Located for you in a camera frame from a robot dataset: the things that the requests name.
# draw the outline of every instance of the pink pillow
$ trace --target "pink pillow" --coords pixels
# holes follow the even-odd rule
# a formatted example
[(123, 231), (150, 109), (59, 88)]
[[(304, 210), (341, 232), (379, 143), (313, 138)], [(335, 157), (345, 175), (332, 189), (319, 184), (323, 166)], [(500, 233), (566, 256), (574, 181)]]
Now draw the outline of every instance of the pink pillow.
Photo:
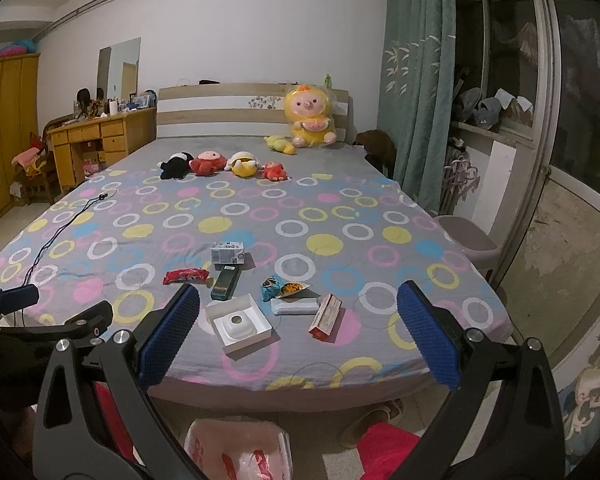
[(9, 45), (0, 49), (0, 57), (21, 56), (27, 53), (27, 47), (21, 45)]

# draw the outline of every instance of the pink towel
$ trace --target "pink towel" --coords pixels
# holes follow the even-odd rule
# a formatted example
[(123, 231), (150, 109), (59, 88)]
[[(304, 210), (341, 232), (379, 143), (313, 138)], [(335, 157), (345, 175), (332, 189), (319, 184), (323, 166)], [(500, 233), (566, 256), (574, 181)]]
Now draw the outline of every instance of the pink towel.
[(26, 168), (29, 164), (33, 164), (39, 159), (38, 153), (40, 150), (37, 148), (29, 148), (26, 152), (19, 153), (11, 159), (11, 165), (15, 166), (20, 164), (23, 168)]

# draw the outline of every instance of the tile floor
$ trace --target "tile floor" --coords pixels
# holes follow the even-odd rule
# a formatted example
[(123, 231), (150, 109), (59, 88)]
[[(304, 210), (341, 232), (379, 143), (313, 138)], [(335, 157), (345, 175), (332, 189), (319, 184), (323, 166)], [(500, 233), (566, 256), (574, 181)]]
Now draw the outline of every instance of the tile floor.
[[(48, 208), (48, 204), (32, 204), (17, 207), (0, 218), (0, 251), (22, 229)], [(412, 433), (422, 434), (435, 417), (448, 389), (432, 386), (412, 396), (405, 397), (405, 414), (399, 424)], [(471, 456), (484, 433), (497, 397), (497, 386), (492, 385), (456, 460)], [(155, 406), (183, 443), (187, 430), (196, 418), (236, 415), (236, 413), (213, 413), (191, 406), (155, 399)], [(312, 480), (352, 480), (360, 478), (362, 466), (356, 450), (343, 449), (336, 440), (338, 432), (346, 424), (358, 418), (364, 408), (328, 413), (250, 413), (248, 416), (277, 423), (289, 432), (294, 462), (294, 477)]]

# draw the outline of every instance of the small red doll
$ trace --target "small red doll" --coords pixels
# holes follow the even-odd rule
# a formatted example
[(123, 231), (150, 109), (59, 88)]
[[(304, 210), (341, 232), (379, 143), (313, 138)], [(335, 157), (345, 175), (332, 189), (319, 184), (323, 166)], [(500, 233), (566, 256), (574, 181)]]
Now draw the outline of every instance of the small red doll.
[(218, 152), (202, 152), (189, 162), (191, 171), (197, 176), (209, 176), (216, 171), (224, 170), (226, 157)]
[(262, 176), (269, 180), (286, 180), (286, 171), (279, 162), (270, 162), (263, 168)]

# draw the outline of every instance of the window glass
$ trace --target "window glass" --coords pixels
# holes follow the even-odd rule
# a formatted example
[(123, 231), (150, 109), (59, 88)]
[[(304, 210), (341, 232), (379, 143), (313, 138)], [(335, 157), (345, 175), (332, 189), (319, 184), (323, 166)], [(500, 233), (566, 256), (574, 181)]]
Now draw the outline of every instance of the window glass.
[(555, 0), (560, 111), (551, 164), (600, 193), (600, 2)]
[(482, 3), (458, 7), (456, 15), (456, 73), (462, 70), (461, 92), (480, 87), (482, 79)]
[(490, 2), (487, 97), (502, 89), (514, 97), (501, 112), (502, 126), (530, 137), (538, 88), (538, 30), (533, 0)]

